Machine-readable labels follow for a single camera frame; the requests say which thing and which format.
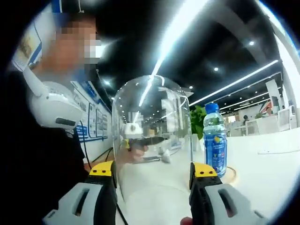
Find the white desk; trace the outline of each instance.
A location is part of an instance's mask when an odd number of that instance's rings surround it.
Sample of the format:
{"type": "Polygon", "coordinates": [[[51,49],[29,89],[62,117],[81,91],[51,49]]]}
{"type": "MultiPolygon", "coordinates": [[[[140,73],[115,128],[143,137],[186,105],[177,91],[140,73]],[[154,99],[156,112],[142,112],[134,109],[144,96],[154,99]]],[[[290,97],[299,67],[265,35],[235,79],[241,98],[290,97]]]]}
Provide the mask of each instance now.
{"type": "MultiPolygon", "coordinates": [[[[252,208],[272,218],[289,197],[300,168],[300,151],[258,154],[273,138],[299,146],[300,128],[276,134],[228,138],[227,165],[237,171],[231,185],[246,196],[252,208]]],[[[194,161],[204,162],[202,151],[194,161]]],[[[188,203],[189,160],[185,151],[172,155],[172,163],[153,162],[126,165],[122,169],[122,194],[129,224],[173,225],[191,216],[188,203]]]]}

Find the bottle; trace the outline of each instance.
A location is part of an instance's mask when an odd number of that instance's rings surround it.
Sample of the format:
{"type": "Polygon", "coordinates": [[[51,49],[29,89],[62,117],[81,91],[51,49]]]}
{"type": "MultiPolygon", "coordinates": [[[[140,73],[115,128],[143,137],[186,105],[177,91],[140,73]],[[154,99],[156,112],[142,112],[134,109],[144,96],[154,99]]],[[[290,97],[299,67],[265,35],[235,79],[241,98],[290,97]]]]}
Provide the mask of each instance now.
{"type": "Polygon", "coordinates": [[[219,113],[219,106],[210,103],[205,106],[204,148],[205,163],[212,166],[219,177],[224,176],[227,166],[227,139],[224,119],[219,113]]]}

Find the transparent acrylic cover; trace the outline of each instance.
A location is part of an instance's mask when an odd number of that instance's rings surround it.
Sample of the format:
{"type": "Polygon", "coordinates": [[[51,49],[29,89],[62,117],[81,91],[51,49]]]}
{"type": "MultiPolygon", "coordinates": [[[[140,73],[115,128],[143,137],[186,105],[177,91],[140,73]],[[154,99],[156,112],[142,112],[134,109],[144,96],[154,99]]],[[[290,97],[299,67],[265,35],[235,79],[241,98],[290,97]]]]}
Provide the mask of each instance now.
{"type": "Polygon", "coordinates": [[[158,75],[127,82],[113,101],[112,129],[118,188],[130,223],[173,225],[191,216],[191,126],[181,87],[158,75]]]}

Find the blue bottle label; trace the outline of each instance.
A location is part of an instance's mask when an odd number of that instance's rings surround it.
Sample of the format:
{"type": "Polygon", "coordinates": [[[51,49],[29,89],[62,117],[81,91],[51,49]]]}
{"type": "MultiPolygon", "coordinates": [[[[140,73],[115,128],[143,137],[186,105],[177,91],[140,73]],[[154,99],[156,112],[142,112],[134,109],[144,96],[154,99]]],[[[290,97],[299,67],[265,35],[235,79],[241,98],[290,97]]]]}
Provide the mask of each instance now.
{"type": "Polygon", "coordinates": [[[212,166],[218,175],[226,172],[227,139],[226,134],[204,135],[205,163],[212,166]]]}

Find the white headphones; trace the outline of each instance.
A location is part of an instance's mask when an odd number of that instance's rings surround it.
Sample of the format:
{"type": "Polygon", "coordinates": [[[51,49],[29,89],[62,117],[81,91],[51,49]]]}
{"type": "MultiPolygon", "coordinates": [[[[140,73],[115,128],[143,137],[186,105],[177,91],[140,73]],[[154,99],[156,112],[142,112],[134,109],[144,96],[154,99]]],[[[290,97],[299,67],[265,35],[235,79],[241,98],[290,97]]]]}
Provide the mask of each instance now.
{"type": "Polygon", "coordinates": [[[37,123],[49,128],[74,129],[81,120],[82,110],[72,92],[59,83],[41,82],[29,67],[23,75],[32,91],[28,104],[37,123]]]}

